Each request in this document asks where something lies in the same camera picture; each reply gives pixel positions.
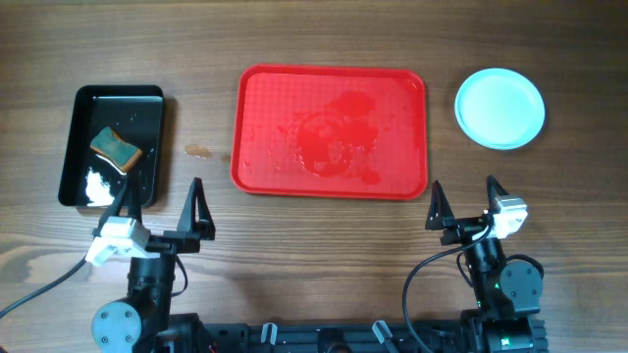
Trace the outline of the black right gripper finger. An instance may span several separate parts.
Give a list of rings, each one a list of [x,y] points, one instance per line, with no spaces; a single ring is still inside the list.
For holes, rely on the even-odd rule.
[[[499,184],[494,176],[487,176],[487,196],[489,202],[488,211],[490,213],[497,213],[501,209],[508,206],[510,201],[510,195]]]
[[[425,223],[426,230],[440,230],[455,226],[455,216],[446,199],[441,184],[432,183],[431,203]]]

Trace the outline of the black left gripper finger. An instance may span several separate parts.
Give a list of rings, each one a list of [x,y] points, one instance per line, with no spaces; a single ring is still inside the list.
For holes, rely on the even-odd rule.
[[[216,226],[207,205],[202,179],[195,177],[183,205],[177,231],[197,236],[200,240],[214,240]]]
[[[128,217],[142,223],[139,183],[134,177],[126,179],[114,201],[106,208],[100,217],[97,229],[101,230],[110,217],[119,217],[124,207],[127,208]]]

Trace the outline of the green and orange sponge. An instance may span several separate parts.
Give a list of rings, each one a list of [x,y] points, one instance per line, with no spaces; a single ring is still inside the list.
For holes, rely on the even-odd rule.
[[[96,134],[89,147],[123,174],[128,173],[143,154],[138,147],[124,141],[109,126]]]

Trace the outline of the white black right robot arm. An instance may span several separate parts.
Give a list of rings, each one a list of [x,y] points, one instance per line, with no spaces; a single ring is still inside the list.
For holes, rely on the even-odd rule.
[[[477,308],[460,316],[468,352],[547,352],[549,342],[541,312],[545,271],[535,259],[507,256],[501,242],[528,217],[524,200],[512,195],[493,176],[487,177],[489,208],[475,218],[457,218],[441,184],[432,185],[426,229],[441,230],[442,245],[460,245]]]

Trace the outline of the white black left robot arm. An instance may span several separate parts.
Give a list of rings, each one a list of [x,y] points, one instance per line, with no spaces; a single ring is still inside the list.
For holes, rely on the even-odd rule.
[[[91,331],[103,352],[211,352],[213,338],[195,313],[173,314],[180,256],[200,251],[215,238],[202,179],[192,180],[174,230],[154,235],[142,223],[138,182],[129,179],[101,216],[85,261],[102,267],[112,257],[129,258],[127,294],[103,305]]]

